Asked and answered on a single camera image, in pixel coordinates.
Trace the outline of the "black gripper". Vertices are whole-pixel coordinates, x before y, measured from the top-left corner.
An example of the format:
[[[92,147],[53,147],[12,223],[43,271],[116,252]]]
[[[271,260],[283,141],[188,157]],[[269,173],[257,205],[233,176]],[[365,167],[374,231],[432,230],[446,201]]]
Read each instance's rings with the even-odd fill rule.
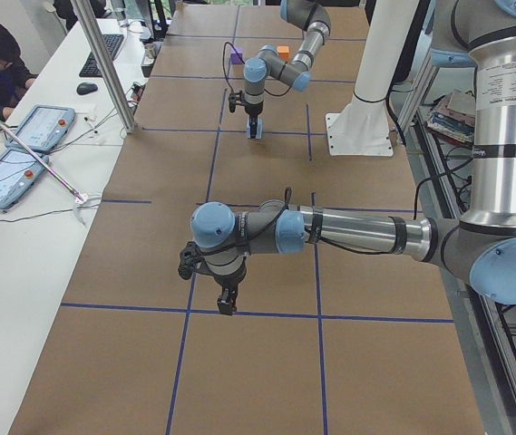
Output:
[[[248,115],[248,136],[250,138],[260,137],[260,118],[263,112],[264,93],[257,95],[245,92],[243,94],[245,112]]]
[[[236,253],[218,253],[205,257],[214,280],[221,286],[217,299],[220,314],[232,316],[237,312],[237,292],[239,283],[245,278],[246,258]]]

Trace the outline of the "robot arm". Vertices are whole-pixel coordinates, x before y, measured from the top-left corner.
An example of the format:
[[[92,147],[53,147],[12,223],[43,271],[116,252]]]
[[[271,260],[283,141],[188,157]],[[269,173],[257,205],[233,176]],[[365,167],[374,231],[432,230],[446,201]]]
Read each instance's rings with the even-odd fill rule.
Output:
[[[315,1],[288,0],[280,3],[280,17],[306,32],[305,39],[290,61],[283,60],[277,49],[263,46],[256,56],[244,65],[244,90],[240,103],[248,115],[247,137],[259,139],[262,120],[265,83],[268,77],[302,92],[311,79],[311,68],[316,53],[331,33],[331,20],[326,9]]]
[[[378,107],[389,98],[403,41],[386,31],[394,18],[392,1],[376,1],[354,97],[340,113],[327,114],[331,154],[376,155],[369,135]],[[401,7],[394,32],[404,38],[419,1]],[[193,241],[180,252],[181,278],[212,276],[221,286],[221,314],[237,311],[239,283],[251,254],[292,254],[305,243],[320,241],[362,255],[408,255],[439,266],[479,295],[502,305],[516,305],[516,1],[437,1],[432,41],[433,64],[476,66],[475,126],[472,145],[470,206],[459,219],[426,217],[414,220],[372,217],[353,211],[289,204],[270,200],[258,211],[234,212],[225,204],[199,206],[190,220]],[[265,80],[271,76],[303,91],[310,80],[314,56],[330,35],[325,8],[314,1],[281,1],[282,19],[307,31],[292,63],[283,63],[275,49],[264,46],[244,68],[245,89],[229,97],[229,109],[245,106],[248,135],[261,133]]]

